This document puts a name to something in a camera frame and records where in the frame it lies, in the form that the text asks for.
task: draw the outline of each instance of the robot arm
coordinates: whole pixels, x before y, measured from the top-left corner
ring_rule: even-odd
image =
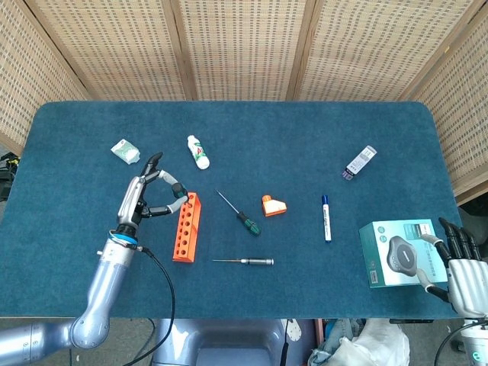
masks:
[[[140,177],[127,188],[117,215],[117,229],[109,237],[98,261],[88,291],[85,312],[62,324],[32,324],[0,332],[0,366],[29,364],[63,348],[95,348],[108,336],[110,311],[138,246],[137,230],[143,218],[172,214],[188,200],[186,189],[169,173],[157,170],[162,153],[146,163]],[[172,186],[176,201],[162,207],[147,207],[143,195],[147,185],[161,178]]]
[[[464,318],[466,329],[461,330],[461,335],[469,365],[485,366],[488,364],[488,329],[484,324],[488,317],[488,264],[482,260],[474,238],[467,230],[442,218],[439,222],[448,239],[447,247],[435,236],[422,235],[422,238],[437,249],[444,262],[448,292],[432,284],[422,270],[417,275],[425,291],[451,303]]]

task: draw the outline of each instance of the woven wall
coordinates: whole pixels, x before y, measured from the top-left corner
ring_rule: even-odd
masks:
[[[21,154],[36,110],[88,94],[23,2],[0,2],[0,143]]]
[[[301,100],[395,100],[471,0],[325,1]]]
[[[93,98],[185,99],[164,14],[169,0],[27,3]]]
[[[305,0],[180,3],[199,99],[285,99]]]
[[[413,96],[434,115],[456,195],[488,180],[487,34],[485,6]],[[463,201],[485,191],[483,185]]]

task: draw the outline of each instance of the screwdriver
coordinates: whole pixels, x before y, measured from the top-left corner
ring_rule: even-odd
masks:
[[[239,218],[239,220],[242,221],[242,223],[244,223],[244,226],[247,230],[249,230],[253,235],[256,236],[261,233],[261,230],[258,228],[258,225],[256,225],[254,221],[249,219],[242,211],[238,211],[217,189],[215,191],[219,194],[219,196],[223,198],[225,202],[228,203],[229,206],[231,206],[231,208],[234,209],[235,212],[237,212],[237,217]]]
[[[264,258],[244,258],[244,259],[212,259],[214,262],[235,262],[242,263],[244,265],[273,265],[274,259]]]

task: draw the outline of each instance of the white robotic hand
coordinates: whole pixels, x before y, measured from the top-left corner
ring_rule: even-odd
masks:
[[[439,218],[444,227],[448,246],[431,235],[422,238],[436,247],[448,274],[448,291],[431,283],[425,272],[417,275],[425,291],[451,303],[459,316],[464,318],[464,326],[447,337],[435,356],[436,366],[444,345],[461,332],[470,366],[488,365],[488,264],[481,258],[473,236],[464,228]]]

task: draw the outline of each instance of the black cable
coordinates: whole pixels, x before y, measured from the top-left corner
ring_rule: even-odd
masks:
[[[286,366],[287,364],[287,353],[288,353],[288,342],[287,342],[287,334],[288,334],[288,322],[290,320],[287,319],[287,325],[284,327],[284,344],[281,350],[281,360],[280,366]]]
[[[14,183],[15,174],[13,173],[11,166],[8,167],[8,173],[10,173],[10,184]]]
[[[151,322],[151,325],[152,325],[151,334],[149,334],[149,338],[146,340],[146,343],[144,343],[144,345],[136,353],[136,355],[134,356],[133,360],[135,360],[136,358],[138,358],[140,356],[140,354],[143,353],[144,349],[146,349],[146,347],[149,344],[149,342],[151,342],[151,339],[153,339],[154,333],[156,332],[156,324],[154,324],[154,322],[153,322],[153,320],[151,318],[147,318],[147,319]]]
[[[166,280],[168,282],[169,290],[171,291],[171,319],[169,320],[169,327],[168,327],[168,332],[166,332],[165,336],[162,337],[162,339],[158,342],[157,345],[152,347],[148,352],[145,354],[139,356],[138,358],[132,360],[131,362],[128,362],[124,364],[123,366],[132,366],[133,364],[136,364],[137,362],[143,360],[147,356],[151,355],[156,349],[158,349],[164,341],[169,337],[169,333],[171,333],[172,328],[173,328],[173,322],[175,321],[175,307],[176,307],[176,300],[175,300],[175,288],[173,287],[173,283],[171,282],[171,278],[169,277],[168,272],[164,268],[164,266],[161,264],[161,262],[154,256],[153,252],[149,250],[149,248],[144,247],[142,250],[143,253],[146,253],[159,267],[159,269],[162,271],[162,273],[165,275]]]
[[[448,335],[447,337],[444,338],[444,341],[442,341],[441,345],[439,346],[439,348],[437,348],[437,353],[435,354],[435,360],[434,360],[434,366],[438,366],[438,362],[439,362],[439,356],[441,355],[441,352],[442,352],[442,349],[445,347],[445,345],[451,340],[453,339],[458,333],[462,332],[463,330],[466,330],[466,329],[469,329],[469,328],[473,328],[475,326],[488,326],[488,321],[486,322],[481,322],[481,323],[471,323],[471,324],[467,324],[466,326],[462,326],[460,328],[457,328],[455,331],[453,331],[453,333],[451,333],[450,335]]]

